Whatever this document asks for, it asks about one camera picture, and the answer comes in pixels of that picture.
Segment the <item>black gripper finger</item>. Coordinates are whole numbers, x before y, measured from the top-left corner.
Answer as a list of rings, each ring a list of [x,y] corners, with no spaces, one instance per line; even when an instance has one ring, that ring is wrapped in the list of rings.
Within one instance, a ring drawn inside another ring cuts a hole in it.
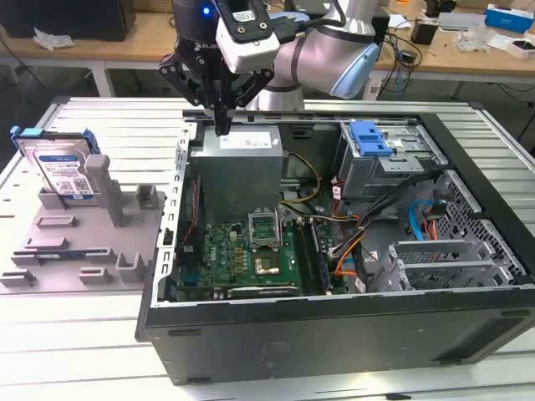
[[[204,54],[193,54],[187,63],[180,54],[170,53],[160,61],[157,71],[187,101],[201,105],[213,118],[217,136],[223,136],[221,91],[211,67],[212,63]]]
[[[222,75],[222,136],[228,135],[236,108],[245,107],[273,79],[272,69],[234,74],[228,69]]]

